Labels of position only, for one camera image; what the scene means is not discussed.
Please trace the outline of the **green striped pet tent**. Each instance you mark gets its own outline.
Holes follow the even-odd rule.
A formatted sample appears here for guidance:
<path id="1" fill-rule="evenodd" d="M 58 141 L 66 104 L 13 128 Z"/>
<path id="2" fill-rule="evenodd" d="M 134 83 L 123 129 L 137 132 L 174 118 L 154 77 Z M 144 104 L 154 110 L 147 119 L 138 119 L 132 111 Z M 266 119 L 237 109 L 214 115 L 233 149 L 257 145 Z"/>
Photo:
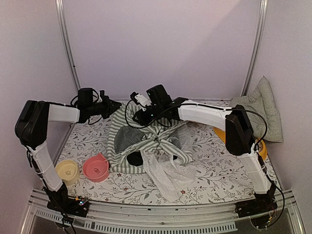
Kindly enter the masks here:
<path id="1" fill-rule="evenodd" d="M 186 122 L 161 119 L 146 128 L 132 120 L 138 106 L 123 103 L 113 113 L 106 157 L 112 171 L 146 173 L 168 202 L 195 181 L 191 135 Z"/>

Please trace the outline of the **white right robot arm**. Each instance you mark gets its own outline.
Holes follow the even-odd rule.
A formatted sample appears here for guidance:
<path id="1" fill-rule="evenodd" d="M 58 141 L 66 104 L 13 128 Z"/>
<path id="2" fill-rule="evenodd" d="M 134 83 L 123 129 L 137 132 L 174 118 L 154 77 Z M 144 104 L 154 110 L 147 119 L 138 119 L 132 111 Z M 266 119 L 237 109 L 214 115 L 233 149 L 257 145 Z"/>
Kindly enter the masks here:
<path id="1" fill-rule="evenodd" d="M 131 100 L 141 107 L 133 121 L 143 127 L 156 120 L 184 120 L 216 127 L 225 132 L 227 151 L 239 158 L 253 183 L 255 199 L 252 208 L 261 213 L 271 204 L 275 186 L 268 178 L 267 167 L 259 153 L 259 143 L 243 106 L 209 106 L 184 97 L 171 99 L 163 85 L 147 90 L 147 97 L 133 92 Z"/>

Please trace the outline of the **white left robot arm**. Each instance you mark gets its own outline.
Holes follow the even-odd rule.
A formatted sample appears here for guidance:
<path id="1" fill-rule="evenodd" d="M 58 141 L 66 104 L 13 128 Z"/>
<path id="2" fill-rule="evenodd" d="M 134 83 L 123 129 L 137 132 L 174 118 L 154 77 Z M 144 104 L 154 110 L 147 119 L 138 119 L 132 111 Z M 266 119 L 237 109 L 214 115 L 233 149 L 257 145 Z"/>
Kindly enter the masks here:
<path id="1" fill-rule="evenodd" d="M 50 122 L 86 123 L 93 116 L 107 119 L 121 107 L 121 103 L 111 100 L 103 90 L 81 88 L 70 104 L 50 101 L 26 101 L 15 125 L 15 134 L 26 148 L 28 161 L 36 169 L 46 193 L 63 212 L 73 204 L 67 195 L 67 187 L 58 176 L 47 146 L 48 124 Z"/>

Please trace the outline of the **pink pet bowl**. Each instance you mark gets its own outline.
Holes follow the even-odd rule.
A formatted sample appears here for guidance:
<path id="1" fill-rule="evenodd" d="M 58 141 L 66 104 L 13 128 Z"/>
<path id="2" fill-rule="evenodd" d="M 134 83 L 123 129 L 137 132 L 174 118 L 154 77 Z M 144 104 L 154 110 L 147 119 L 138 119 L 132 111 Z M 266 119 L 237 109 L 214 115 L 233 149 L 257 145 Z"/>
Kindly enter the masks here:
<path id="1" fill-rule="evenodd" d="M 82 172 L 91 182 L 103 182 L 109 177 L 109 161 L 98 153 L 87 159 L 82 165 Z"/>

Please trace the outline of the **cream pet bowl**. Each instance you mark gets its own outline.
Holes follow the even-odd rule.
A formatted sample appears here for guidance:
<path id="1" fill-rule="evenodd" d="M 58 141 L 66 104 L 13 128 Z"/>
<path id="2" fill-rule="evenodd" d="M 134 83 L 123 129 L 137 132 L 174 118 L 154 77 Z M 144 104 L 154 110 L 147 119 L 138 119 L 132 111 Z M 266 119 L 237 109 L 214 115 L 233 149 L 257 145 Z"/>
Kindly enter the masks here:
<path id="1" fill-rule="evenodd" d="M 63 160 L 56 165 L 55 169 L 66 186 L 73 185 L 80 175 L 78 164 L 73 160 Z"/>

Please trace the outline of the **yellow double pet bowl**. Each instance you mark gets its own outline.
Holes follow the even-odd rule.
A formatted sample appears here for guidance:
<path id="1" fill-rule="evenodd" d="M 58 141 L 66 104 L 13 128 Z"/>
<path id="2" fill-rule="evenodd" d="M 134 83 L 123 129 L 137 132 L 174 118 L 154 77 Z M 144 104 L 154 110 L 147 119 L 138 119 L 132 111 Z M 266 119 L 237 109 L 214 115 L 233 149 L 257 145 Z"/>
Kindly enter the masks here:
<path id="1" fill-rule="evenodd" d="M 225 143 L 229 143 L 230 140 L 233 140 L 235 136 L 233 134 L 230 134 L 229 131 L 222 131 L 221 129 L 217 127 L 213 127 L 214 132 L 217 134 L 217 136 Z M 267 146 L 264 142 L 264 140 L 261 140 L 259 142 L 259 154 L 262 157 L 262 159 L 265 161 L 268 158 L 268 150 Z"/>

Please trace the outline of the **floral table mat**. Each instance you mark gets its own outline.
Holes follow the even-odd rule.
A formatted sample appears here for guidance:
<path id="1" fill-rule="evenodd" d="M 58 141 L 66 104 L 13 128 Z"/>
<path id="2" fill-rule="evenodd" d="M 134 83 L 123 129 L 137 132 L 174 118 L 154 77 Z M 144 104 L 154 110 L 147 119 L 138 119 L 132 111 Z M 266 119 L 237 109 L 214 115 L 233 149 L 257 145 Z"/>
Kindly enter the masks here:
<path id="1" fill-rule="evenodd" d="M 94 117 L 90 124 L 77 124 L 65 143 L 59 161 L 73 160 L 79 167 L 90 157 L 108 156 L 107 145 L 112 119 Z M 225 143 L 208 125 L 187 124 L 191 166 L 195 172 L 192 184 L 178 190 L 174 205 L 211 204 L 254 198 L 254 185 L 244 165 L 231 155 Z M 85 196 L 96 201 L 139 205 L 168 205 L 147 174 L 133 169 L 112 168 L 107 179 L 91 182 L 85 175 L 68 187 L 71 196 Z"/>

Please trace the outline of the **green checked cushion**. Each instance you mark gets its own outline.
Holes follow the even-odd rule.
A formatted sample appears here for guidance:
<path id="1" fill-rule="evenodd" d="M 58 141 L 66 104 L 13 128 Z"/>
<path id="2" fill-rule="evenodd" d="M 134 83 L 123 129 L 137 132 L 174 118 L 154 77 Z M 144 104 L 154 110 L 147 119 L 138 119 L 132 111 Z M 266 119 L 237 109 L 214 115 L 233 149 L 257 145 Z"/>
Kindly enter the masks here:
<path id="1" fill-rule="evenodd" d="M 263 137 L 269 142 L 283 142 L 282 124 L 279 111 L 274 102 L 269 81 L 263 76 L 256 88 L 247 96 L 233 98 L 231 107 L 243 106 L 246 110 L 259 115 L 247 113 L 256 138 Z"/>

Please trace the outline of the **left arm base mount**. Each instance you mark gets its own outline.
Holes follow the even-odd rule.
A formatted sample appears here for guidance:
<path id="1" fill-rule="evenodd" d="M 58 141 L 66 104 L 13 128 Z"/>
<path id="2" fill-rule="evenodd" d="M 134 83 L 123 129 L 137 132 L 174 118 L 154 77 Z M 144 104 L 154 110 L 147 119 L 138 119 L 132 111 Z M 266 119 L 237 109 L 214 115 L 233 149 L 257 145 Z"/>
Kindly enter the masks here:
<path id="1" fill-rule="evenodd" d="M 68 196 L 67 187 L 61 187 L 58 191 L 47 191 L 49 202 L 47 208 L 67 215 L 86 217 L 89 203 L 81 205 L 80 200 Z"/>

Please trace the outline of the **front aluminium rail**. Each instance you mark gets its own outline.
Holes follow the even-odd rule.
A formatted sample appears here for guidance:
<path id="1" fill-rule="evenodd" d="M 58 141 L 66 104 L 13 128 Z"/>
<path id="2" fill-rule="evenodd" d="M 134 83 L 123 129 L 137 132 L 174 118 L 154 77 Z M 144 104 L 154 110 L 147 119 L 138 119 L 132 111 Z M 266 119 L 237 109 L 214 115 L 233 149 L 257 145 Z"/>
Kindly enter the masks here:
<path id="1" fill-rule="evenodd" d="M 47 208 L 48 197 L 34 189 L 22 224 L 23 234 L 305 234 L 291 190 L 276 193 L 276 211 L 240 217 L 234 201 L 177 206 L 90 202 L 86 217 L 63 219 Z"/>

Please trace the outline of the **aluminium frame post left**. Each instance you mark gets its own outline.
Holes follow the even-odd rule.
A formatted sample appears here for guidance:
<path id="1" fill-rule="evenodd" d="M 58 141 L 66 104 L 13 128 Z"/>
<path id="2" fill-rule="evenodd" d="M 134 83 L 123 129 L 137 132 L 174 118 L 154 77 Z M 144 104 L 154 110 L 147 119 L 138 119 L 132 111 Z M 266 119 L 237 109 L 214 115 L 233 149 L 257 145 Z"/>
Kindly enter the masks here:
<path id="1" fill-rule="evenodd" d="M 69 34 L 68 34 L 68 29 L 67 29 L 67 24 L 66 24 L 66 17 L 65 17 L 65 11 L 64 11 L 64 5 L 62 0 L 56 0 L 56 10 L 57 10 L 57 16 L 58 16 L 58 23 L 59 23 L 59 28 L 61 32 L 61 37 L 63 41 L 63 46 L 65 50 L 65 54 L 67 57 L 68 65 L 69 65 L 69 70 L 70 74 L 73 80 L 73 85 L 78 92 L 78 90 L 81 88 L 80 82 L 78 79 L 78 74 L 76 70 L 76 65 L 74 62 L 74 57 L 70 45 L 70 39 L 69 39 Z"/>

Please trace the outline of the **aluminium frame post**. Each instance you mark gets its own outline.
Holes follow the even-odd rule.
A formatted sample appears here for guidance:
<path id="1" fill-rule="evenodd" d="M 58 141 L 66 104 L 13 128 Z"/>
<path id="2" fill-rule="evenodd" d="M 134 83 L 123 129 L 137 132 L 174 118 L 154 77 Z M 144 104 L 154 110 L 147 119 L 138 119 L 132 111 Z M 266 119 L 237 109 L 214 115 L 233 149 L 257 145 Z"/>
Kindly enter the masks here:
<path id="1" fill-rule="evenodd" d="M 250 62 L 248 65 L 245 81 L 243 83 L 243 88 L 241 91 L 241 96 L 246 96 L 252 81 L 261 40 L 263 36 L 263 31 L 265 27 L 265 21 L 266 21 L 266 14 L 267 14 L 267 8 L 268 8 L 268 0 L 261 0 L 260 1 L 260 8 L 259 8 L 259 14 L 258 14 L 258 20 L 257 20 L 257 27 L 255 32 L 255 38 L 253 43 L 253 49 L 251 53 Z"/>
<path id="2" fill-rule="evenodd" d="M 57 16 L 58 16 L 58 23 L 59 23 L 59 28 L 61 32 L 61 37 L 63 41 L 63 46 L 65 50 L 65 54 L 67 57 L 68 65 L 69 65 L 69 70 L 70 74 L 73 80 L 73 85 L 78 92 L 78 90 L 81 88 L 80 82 L 78 79 L 78 74 L 76 70 L 76 65 L 74 62 L 74 57 L 70 45 L 70 39 L 69 39 L 69 34 L 68 34 L 68 29 L 67 29 L 67 24 L 66 24 L 66 17 L 65 17 L 65 11 L 64 11 L 64 5 L 62 0 L 56 0 L 56 10 L 57 10 Z"/>

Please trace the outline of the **aluminium frame post right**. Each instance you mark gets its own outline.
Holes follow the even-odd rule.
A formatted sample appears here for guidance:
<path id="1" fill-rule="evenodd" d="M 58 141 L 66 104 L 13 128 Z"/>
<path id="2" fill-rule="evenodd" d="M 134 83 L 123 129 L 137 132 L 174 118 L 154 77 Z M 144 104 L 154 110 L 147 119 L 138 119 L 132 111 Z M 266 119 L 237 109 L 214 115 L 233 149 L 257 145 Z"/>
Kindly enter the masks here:
<path id="1" fill-rule="evenodd" d="M 257 27 L 255 32 L 255 38 L 253 43 L 253 49 L 251 53 L 250 62 L 248 65 L 245 81 L 243 83 L 243 88 L 241 91 L 241 96 L 246 96 L 252 81 L 261 40 L 263 36 L 263 31 L 265 27 L 265 21 L 266 21 L 266 14 L 267 14 L 267 8 L 268 8 L 268 0 L 261 0 L 260 1 L 260 8 L 259 8 L 259 14 L 258 14 L 258 20 L 257 20 Z"/>

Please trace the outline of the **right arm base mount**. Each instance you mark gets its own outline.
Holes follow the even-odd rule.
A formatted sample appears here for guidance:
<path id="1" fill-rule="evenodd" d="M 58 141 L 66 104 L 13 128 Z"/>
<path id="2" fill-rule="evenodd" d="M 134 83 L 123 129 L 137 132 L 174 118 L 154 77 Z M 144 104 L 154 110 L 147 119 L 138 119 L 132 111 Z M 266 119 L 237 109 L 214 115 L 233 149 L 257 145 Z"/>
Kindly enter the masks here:
<path id="1" fill-rule="evenodd" d="M 277 203 L 273 200 L 265 201 L 265 200 L 247 200 L 237 202 L 235 204 L 235 212 L 238 214 L 238 217 L 247 217 L 252 215 L 258 215 L 261 213 L 273 211 L 277 209 Z"/>

